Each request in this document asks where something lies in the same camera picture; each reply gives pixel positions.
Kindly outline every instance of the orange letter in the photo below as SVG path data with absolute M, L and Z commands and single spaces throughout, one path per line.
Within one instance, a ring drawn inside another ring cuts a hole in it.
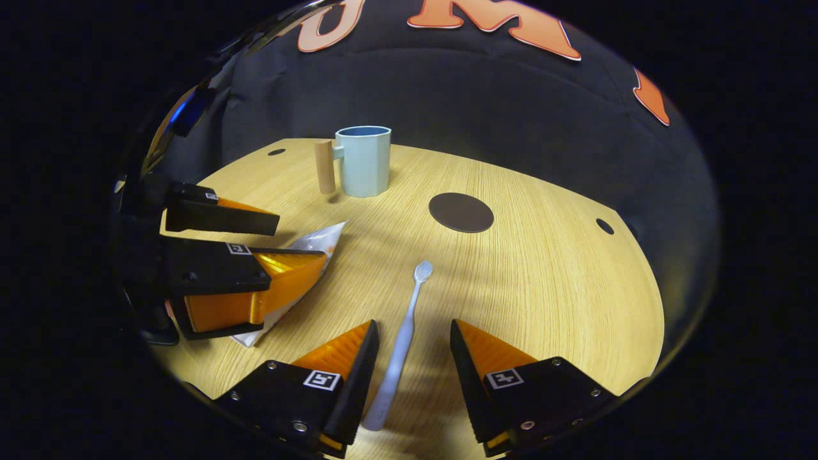
M 463 20 L 452 14 L 452 5 L 455 4 L 483 32 L 493 32 L 516 17 L 519 18 L 519 25 L 509 30 L 512 37 L 573 61 L 580 60 L 579 52 L 571 47 L 562 22 L 511 0 L 424 0 L 420 14 L 409 18 L 407 23 L 418 28 L 457 29 L 463 25 Z
M 645 77 L 636 67 L 633 68 L 636 72 L 636 84 L 639 85 L 633 88 L 633 95 L 636 99 L 645 106 L 645 109 L 650 110 L 650 113 L 662 122 L 665 126 L 670 126 L 670 117 L 664 111 L 664 101 L 662 101 L 662 93 L 659 88 L 656 88 L 647 77 Z
M 361 8 L 364 2 L 365 0 L 345 0 L 339 3 L 344 12 L 341 13 L 338 26 L 328 34 L 320 35 L 318 27 L 321 26 L 321 20 L 324 19 L 324 15 L 330 8 L 304 20 L 301 23 L 301 33 L 299 34 L 299 50 L 302 52 L 315 52 L 331 47 L 341 41 L 342 38 L 355 29 L 357 20 L 361 17 Z

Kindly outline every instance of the toothbrush handle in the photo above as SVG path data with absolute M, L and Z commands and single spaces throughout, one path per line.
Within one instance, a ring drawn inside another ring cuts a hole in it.
M 392 400 L 398 390 L 398 382 L 401 379 L 401 371 L 403 370 L 403 362 L 406 360 L 409 352 L 409 345 L 411 344 L 412 334 L 415 332 L 415 302 L 417 301 L 417 294 L 420 291 L 420 283 L 415 284 L 415 292 L 412 293 L 409 310 L 403 317 L 403 324 L 398 330 L 398 337 L 395 339 L 395 346 L 392 349 L 392 357 L 389 358 L 389 365 L 386 368 L 384 380 L 380 383 L 378 392 L 375 394 L 375 399 L 366 413 L 366 417 L 361 424 L 369 431 L 378 431 L 384 427 L 386 416 L 389 414 L 389 408 L 392 407 Z

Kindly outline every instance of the wood grain surface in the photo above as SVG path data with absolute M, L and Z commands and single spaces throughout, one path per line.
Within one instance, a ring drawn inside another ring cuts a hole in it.
M 509 169 L 398 145 L 392 145 L 386 192 L 354 198 L 339 188 L 323 195 L 314 155 L 319 141 L 281 140 L 200 183 L 279 214 L 274 237 L 165 233 L 285 247 L 347 222 L 321 280 L 256 347 L 229 337 L 156 346 L 158 359 L 179 379 L 216 398 L 264 360 L 292 362 L 373 318 L 381 346 L 368 408 L 411 297 L 412 272 L 423 259 L 434 273 L 420 290 L 415 335 L 389 418 L 382 431 L 360 428 L 347 458 L 485 458 L 449 350 L 453 318 L 537 359 L 561 355 L 616 395 L 654 370 L 662 303 L 645 256 L 614 210 Z M 267 155 L 279 148 L 285 151 Z M 479 198 L 492 209 L 494 224 L 480 233 L 445 228 L 429 214 L 429 200 L 444 192 Z

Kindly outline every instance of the white toothbrush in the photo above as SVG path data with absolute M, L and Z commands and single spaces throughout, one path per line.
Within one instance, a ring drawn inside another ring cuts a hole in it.
M 431 274 L 432 264 L 430 264 L 428 260 L 424 260 L 415 267 L 415 291 L 412 292 L 407 315 L 403 317 L 403 324 L 401 324 L 401 328 L 398 330 L 398 337 L 395 339 L 395 346 L 392 349 L 392 358 L 389 359 L 389 366 L 386 368 L 384 380 L 380 383 L 378 393 L 375 394 L 375 400 L 372 401 L 369 412 L 366 413 L 366 418 L 364 418 L 361 424 L 369 431 L 380 430 L 384 427 L 384 422 L 386 422 L 386 415 L 392 406 L 392 399 L 395 397 L 395 391 L 398 389 L 398 381 L 401 379 L 403 361 L 406 359 L 407 352 L 409 351 L 411 336 L 415 332 L 415 303 L 417 302 L 417 295 L 420 292 L 420 285 L 429 279 Z

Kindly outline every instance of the black background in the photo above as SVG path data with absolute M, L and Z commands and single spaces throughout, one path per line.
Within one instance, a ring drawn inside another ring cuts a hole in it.
M 114 160 L 145 95 L 163 87 L 175 62 L 284 5 L 49 2 L 8 11 L 8 65 L 23 70 L 10 84 L 20 104 L 12 105 L 7 154 L 17 179 L 12 208 L 23 217 L 10 229 L 29 260 L 9 272 L 20 289 L 10 295 L 8 349 L 35 352 L 7 372 L 21 452 L 265 453 L 247 435 L 228 438 L 223 422 L 195 404 L 155 399 L 173 383 L 145 378 L 149 357 L 121 327 L 105 216 Z M 698 333 L 643 392 L 549 455 L 806 457 L 815 437 L 808 357 L 816 316 L 802 238 L 814 210 L 807 119 L 816 99 L 808 29 L 818 23 L 816 7 L 641 0 L 543 7 L 671 97 L 699 137 L 724 216 L 719 288 Z

